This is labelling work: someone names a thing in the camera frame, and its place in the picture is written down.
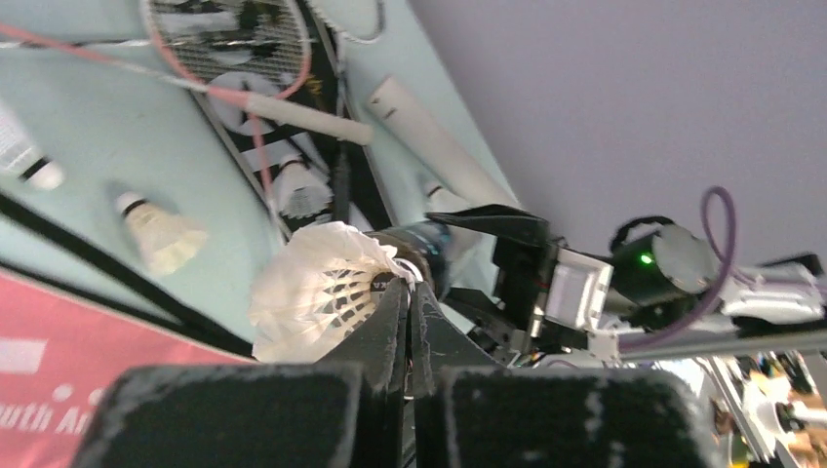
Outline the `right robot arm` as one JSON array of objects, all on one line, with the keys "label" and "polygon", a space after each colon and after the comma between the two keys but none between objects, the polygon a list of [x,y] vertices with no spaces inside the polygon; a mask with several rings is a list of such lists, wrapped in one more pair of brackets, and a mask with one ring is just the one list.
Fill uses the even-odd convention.
[{"label": "right robot arm", "polygon": [[457,290],[448,301],[490,338],[516,349],[592,349],[603,336],[599,323],[612,297],[620,298],[615,315],[643,332],[615,340],[614,355],[651,347],[715,313],[749,328],[825,320],[814,256],[738,270],[730,253],[664,216],[650,217],[653,231],[634,241],[627,240],[626,229],[618,230],[610,256],[571,250],[551,235],[545,219],[507,206],[431,213],[428,219],[495,237],[493,299]]}]

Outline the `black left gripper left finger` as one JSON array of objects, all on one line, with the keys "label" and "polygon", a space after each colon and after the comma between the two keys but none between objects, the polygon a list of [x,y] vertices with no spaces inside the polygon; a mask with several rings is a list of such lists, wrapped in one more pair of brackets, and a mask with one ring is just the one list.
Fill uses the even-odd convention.
[{"label": "black left gripper left finger", "polygon": [[107,389],[76,467],[396,467],[408,290],[314,364],[151,366]]}]

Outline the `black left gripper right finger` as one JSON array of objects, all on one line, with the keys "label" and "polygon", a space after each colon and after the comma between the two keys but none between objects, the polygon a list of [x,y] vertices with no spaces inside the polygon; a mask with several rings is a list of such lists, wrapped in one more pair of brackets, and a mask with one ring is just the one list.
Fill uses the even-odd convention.
[{"label": "black left gripper right finger", "polygon": [[409,315],[420,467],[723,467],[709,407],[647,369],[509,369],[419,284]]}]

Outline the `black shuttlecock tube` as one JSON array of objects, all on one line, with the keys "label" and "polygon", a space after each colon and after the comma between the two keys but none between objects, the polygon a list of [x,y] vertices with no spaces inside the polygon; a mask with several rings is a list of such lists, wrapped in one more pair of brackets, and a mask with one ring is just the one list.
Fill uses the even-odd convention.
[{"label": "black shuttlecock tube", "polygon": [[444,299],[483,235],[432,220],[368,232],[367,236],[397,250],[396,258],[412,263],[438,299]]}]

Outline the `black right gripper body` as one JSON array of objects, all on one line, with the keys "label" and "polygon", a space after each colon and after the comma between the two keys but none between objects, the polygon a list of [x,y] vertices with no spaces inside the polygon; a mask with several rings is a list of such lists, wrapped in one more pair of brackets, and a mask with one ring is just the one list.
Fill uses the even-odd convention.
[{"label": "black right gripper body", "polygon": [[496,240],[492,263],[498,268],[491,300],[501,310],[510,329],[472,328],[469,336],[499,360],[508,352],[517,356],[531,353],[535,338],[529,335],[536,305],[548,293],[556,264],[559,241],[542,247],[527,247]]}]

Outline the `white feather shuttlecock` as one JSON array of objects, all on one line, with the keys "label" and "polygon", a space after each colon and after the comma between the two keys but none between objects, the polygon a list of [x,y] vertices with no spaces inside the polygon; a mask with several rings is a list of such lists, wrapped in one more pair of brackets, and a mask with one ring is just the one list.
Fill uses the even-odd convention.
[{"label": "white feather shuttlecock", "polygon": [[124,192],[115,200],[116,210],[150,273],[175,273],[200,252],[208,233],[180,214],[170,213],[136,192]]},{"label": "white feather shuttlecock", "polygon": [[341,221],[299,229],[251,287],[253,357],[319,361],[371,318],[394,279],[423,279],[398,248]]}]

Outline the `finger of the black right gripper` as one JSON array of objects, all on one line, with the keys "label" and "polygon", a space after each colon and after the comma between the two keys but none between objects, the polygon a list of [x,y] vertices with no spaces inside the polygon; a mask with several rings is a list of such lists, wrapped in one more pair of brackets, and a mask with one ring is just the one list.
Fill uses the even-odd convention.
[{"label": "finger of the black right gripper", "polygon": [[491,330],[511,328],[511,325],[501,314],[501,310],[482,291],[468,288],[451,288],[446,296],[446,304],[476,327]]},{"label": "finger of the black right gripper", "polygon": [[551,242],[546,219],[505,205],[489,204],[450,213],[428,212],[425,217],[527,247],[539,248]]}]

